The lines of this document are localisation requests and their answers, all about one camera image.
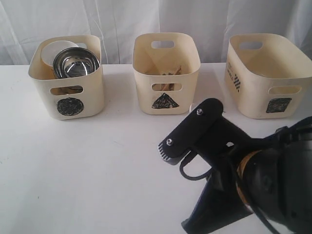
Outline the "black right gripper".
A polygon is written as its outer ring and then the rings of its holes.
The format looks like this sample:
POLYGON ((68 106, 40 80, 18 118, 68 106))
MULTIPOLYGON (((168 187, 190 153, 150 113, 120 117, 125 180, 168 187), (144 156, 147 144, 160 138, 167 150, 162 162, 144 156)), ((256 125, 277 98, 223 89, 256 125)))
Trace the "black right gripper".
POLYGON ((181 223, 188 234, 210 234, 253 213, 242 202, 233 183, 229 189, 221 190, 220 173, 214 169, 209 172, 195 208, 181 223))

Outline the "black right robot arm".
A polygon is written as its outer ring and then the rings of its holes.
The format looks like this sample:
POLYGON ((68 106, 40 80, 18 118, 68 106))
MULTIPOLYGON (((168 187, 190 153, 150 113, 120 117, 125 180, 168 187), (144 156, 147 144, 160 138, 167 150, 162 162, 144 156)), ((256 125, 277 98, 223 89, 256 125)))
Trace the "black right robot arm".
POLYGON ((249 215, 271 233, 273 222, 295 234, 312 231, 312 125, 305 121, 278 129, 256 142, 228 141, 221 168, 211 168, 190 217, 189 234, 209 234, 249 215))

